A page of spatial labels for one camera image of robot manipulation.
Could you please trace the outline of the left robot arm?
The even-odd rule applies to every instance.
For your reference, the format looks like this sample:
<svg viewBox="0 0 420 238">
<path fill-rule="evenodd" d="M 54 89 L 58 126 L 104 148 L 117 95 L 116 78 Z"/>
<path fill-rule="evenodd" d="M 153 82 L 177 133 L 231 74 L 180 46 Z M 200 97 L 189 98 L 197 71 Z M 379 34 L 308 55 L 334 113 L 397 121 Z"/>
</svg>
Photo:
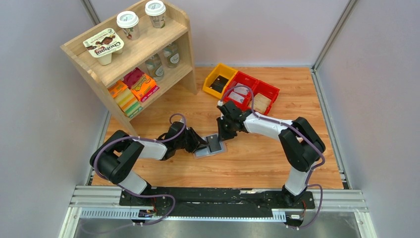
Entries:
<svg viewBox="0 0 420 238">
<path fill-rule="evenodd" d="M 150 184 L 133 171 L 138 159 L 166 161 L 177 150 L 194 153 L 208 145 L 181 121 L 173 122 L 168 131 L 157 139 L 130 136 L 118 130 L 94 152 L 90 165 L 98 175 L 132 192 L 132 199 L 144 206 L 150 202 L 152 193 L 147 189 Z"/>
</svg>

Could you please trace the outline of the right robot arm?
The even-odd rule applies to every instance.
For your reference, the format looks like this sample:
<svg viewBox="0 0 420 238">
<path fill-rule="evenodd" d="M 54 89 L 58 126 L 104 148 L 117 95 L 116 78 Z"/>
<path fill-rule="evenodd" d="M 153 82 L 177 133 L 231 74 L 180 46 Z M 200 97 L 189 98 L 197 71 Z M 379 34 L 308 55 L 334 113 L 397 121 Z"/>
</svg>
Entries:
<svg viewBox="0 0 420 238">
<path fill-rule="evenodd" d="M 303 117 L 282 120 L 266 117 L 251 109 L 242 111 L 232 101 L 219 101 L 217 108 L 221 112 L 216 120 L 220 141 L 233 139 L 238 132 L 245 132 L 263 135 L 281 143 L 291 165 L 282 200 L 291 208 L 300 204 L 313 169 L 325 162 L 325 144 L 309 122 Z"/>
</svg>

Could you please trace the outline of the beige card holder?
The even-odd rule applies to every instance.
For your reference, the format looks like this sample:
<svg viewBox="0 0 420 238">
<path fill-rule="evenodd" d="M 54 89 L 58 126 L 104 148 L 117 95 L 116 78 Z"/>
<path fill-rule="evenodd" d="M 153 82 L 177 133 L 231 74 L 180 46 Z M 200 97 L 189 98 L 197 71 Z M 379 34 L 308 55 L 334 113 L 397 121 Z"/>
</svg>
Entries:
<svg viewBox="0 0 420 238">
<path fill-rule="evenodd" d="M 221 153 L 227 152 L 227 146 L 226 146 L 225 142 L 221 141 L 221 144 L 222 144 L 223 150 L 220 151 L 220 152 L 210 153 L 209 148 L 206 147 L 202 150 L 199 150 L 199 151 L 196 151 L 195 153 L 193 153 L 193 156 L 194 156 L 195 159 L 199 159 L 199 158 L 213 156 L 213 155 L 216 155 L 216 154 L 221 154 Z"/>
</svg>

